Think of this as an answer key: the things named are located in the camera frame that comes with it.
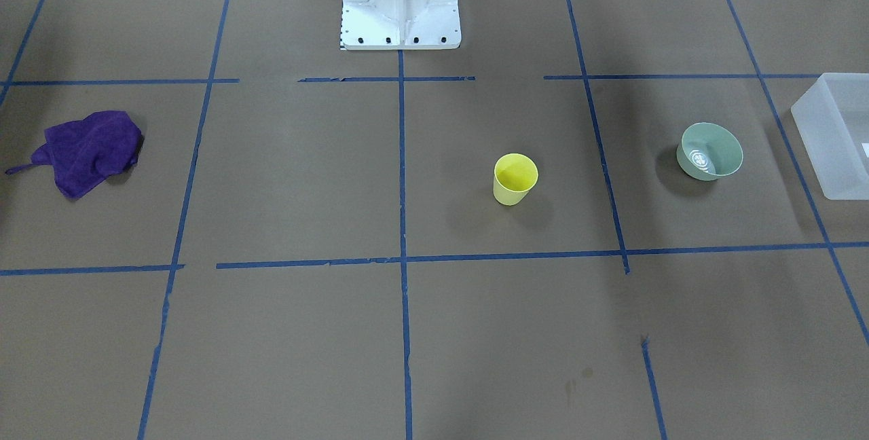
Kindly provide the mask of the yellow plastic cup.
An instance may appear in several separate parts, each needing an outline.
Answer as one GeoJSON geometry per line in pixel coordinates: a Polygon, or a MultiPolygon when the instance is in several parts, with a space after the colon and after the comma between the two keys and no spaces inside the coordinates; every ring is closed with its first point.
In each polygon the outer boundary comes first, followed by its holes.
{"type": "Polygon", "coordinates": [[[528,156],[517,153],[500,156],[494,165],[493,196],[501,205],[516,205],[538,180],[539,168],[528,156]]]}

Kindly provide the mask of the green bowl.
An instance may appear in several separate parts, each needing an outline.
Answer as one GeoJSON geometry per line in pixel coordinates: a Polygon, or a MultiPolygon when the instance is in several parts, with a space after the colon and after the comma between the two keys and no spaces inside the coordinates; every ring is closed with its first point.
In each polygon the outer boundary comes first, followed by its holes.
{"type": "Polygon", "coordinates": [[[744,154],[739,140],[726,128],[713,122],[695,122],[683,131],[676,160],[687,176],[713,182],[735,174],[744,154]]]}

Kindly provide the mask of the purple cloth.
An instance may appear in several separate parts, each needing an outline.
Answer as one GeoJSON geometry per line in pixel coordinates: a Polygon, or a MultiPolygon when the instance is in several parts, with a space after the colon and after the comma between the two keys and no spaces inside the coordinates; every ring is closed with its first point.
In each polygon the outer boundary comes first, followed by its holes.
{"type": "Polygon", "coordinates": [[[12,176],[37,166],[50,166],[65,198],[77,200],[138,162],[143,131],[124,110],[94,112],[81,120],[63,122],[43,131],[45,143],[28,164],[4,171],[12,176]]]}

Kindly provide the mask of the clear plastic bin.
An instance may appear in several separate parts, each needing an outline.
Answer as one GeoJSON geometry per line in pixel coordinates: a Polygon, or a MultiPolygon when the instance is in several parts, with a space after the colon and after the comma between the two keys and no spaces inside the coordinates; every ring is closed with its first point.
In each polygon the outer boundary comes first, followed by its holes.
{"type": "Polygon", "coordinates": [[[791,108],[823,195],[868,199],[868,75],[823,73],[791,108]]]}

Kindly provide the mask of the white pedestal column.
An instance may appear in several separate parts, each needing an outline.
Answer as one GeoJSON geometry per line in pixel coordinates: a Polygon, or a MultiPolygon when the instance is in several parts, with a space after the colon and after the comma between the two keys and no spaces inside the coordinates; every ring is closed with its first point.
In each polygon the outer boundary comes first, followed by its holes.
{"type": "Polygon", "coordinates": [[[453,50],[461,43],[459,0],[342,0],[342,50],[453,50]]]}

